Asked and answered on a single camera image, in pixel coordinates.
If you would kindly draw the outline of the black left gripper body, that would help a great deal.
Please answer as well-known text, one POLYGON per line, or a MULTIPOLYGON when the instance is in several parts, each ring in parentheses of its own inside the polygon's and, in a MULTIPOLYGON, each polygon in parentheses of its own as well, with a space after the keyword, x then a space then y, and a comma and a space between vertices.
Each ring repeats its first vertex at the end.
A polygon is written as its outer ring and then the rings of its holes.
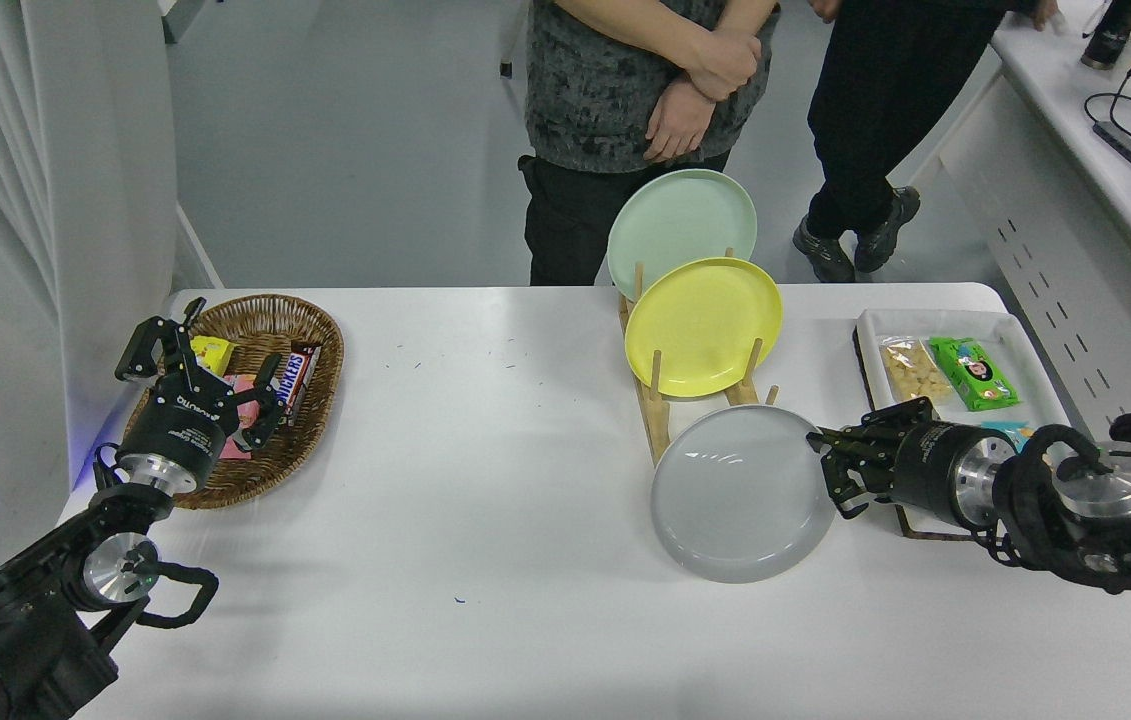
POLYGON ((130 456, 161 456, 176 465, 216 465, 238 415, 223 382, 159 382, 129 430, 130 456))

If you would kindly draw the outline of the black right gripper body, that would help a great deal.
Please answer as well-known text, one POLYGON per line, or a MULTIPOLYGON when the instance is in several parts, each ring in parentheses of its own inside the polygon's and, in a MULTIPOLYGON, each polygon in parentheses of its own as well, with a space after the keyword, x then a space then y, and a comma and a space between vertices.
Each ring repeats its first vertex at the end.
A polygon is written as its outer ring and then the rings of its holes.
POLYGON ((944 521, 966 521, 957 498, 957 468, 972 446, 976 428, 929 420, 908 430, 893 465, 890 500, 908 503, 944 521))

